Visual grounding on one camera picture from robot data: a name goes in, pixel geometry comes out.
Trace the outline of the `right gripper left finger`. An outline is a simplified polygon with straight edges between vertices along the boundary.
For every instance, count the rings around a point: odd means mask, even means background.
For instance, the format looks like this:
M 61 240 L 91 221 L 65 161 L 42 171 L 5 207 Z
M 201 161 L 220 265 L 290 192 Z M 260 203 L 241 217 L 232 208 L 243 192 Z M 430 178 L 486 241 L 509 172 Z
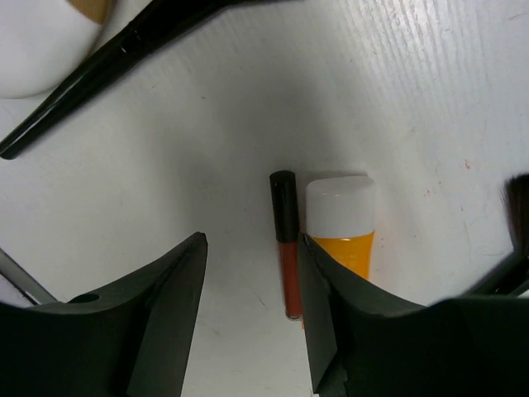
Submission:
M 197 232 L 69 302 L 2 304 L 2 395 L 180 395 L 206 264 Z

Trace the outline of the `brown red lip gloss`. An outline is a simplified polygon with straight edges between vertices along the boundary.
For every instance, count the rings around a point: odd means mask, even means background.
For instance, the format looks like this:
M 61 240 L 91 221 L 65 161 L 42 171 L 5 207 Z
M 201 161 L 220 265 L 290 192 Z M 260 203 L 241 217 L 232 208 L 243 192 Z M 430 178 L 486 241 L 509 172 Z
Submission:
M 298 282 L 298 234 L 300 231 L 296 177 L 292 171 L 276 171 L 269 176 L 274 227 L 286 317 L 299 320 L 303 309 Z

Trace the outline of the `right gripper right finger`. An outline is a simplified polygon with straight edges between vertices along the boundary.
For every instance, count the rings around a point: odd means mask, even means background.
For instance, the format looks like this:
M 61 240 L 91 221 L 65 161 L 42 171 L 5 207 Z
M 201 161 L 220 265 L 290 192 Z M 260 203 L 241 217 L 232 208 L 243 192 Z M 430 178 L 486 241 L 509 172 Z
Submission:
M 298 240 L 313 391 L 320 396 L 525 396 L 528 302 L 460 296 L 422 306 Z

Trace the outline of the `orange cream tube white cap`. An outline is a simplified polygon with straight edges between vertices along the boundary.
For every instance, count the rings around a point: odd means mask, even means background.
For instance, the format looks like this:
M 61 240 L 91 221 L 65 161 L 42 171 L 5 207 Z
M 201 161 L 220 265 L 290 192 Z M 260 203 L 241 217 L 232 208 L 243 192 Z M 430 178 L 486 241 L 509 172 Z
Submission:
M 366 175 L 318 179 L 306 187 L 306 230 L 335 261 L 369 278 L 375 232 L 374 181 Z

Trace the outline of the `white beige makeup sponge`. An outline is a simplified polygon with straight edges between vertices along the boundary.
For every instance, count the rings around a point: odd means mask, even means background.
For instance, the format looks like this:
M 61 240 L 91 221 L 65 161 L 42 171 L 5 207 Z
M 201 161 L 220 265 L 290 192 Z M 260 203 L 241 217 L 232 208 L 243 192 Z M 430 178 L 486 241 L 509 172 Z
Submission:
M 112 9 L 112 1 L 2 1 L 1 97 L 58 85 L 88 56 Z

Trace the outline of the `black powder brush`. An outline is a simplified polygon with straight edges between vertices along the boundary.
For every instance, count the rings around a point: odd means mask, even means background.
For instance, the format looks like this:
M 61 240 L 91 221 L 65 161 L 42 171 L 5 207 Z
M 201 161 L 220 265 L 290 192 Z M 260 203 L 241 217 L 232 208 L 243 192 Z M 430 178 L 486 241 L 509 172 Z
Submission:
M 257 1 L 229 0 L 150 2 L 111 40 L 83 61 L 1 141 L 1 157 L 4 160 L 17 158 L 142 60 L 199 28 L 220 12 L 257 4 Z

